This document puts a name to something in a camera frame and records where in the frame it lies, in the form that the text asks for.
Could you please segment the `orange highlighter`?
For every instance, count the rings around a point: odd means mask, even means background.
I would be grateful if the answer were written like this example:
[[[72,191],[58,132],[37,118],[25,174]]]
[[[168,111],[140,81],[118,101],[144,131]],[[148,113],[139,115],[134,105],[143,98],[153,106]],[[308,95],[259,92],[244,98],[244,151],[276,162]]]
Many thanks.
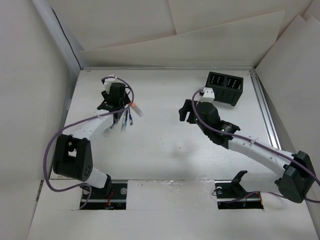
[[[138,105],[136,103],[133,103],[131,105],[131,108],[139,117],[143,117],[144,116],[143,111],[138,107]]]

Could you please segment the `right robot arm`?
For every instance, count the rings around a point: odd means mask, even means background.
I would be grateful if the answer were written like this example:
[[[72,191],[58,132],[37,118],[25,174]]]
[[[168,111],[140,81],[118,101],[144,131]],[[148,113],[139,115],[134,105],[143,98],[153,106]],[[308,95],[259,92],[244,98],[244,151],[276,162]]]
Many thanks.
[[[267,192],[277,191],[294,203],[302,203],[312,185],[320,182],[308,154],[283,151],[237,134],[240,128],[221,120],[212,102],[186,99],[178,114],[181,122],[198,125],[215,145],[245,155],[271,170],[275,179],[267,182]]]

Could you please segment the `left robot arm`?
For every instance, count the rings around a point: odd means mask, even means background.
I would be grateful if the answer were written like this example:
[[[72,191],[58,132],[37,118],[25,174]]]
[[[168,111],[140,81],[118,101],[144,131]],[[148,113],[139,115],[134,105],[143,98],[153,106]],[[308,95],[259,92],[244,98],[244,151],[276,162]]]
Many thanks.
[[[111,177],[94,167],[92,141],[119,122],[130,103],[127,89],[124,83],[107,83],[95,118],[69,135],[61,134],[55,145],[53,172],[92,186],[103,199],[111,194]]]

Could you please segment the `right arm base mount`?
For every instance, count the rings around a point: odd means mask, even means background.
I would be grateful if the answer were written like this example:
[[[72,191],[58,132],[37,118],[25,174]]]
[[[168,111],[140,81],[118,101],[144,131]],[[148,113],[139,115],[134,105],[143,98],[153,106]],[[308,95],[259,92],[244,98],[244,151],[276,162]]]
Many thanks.
[[[219,210],[264,209],[260,192],[248,192],[241,186],[247,172],[241,170],[233,179],[214,181],[215,189],[211,195],[216,197]]]

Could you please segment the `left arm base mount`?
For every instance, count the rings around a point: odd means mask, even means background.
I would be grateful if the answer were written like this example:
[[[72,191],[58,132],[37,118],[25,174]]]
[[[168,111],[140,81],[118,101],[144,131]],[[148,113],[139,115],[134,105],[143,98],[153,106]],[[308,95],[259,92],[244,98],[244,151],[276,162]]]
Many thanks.
[[[79,207],[81,210],[126,210],[127,208],[127,180],[112,180],[108,190],[92,187],[89,196],[89,187],[83,186]]]

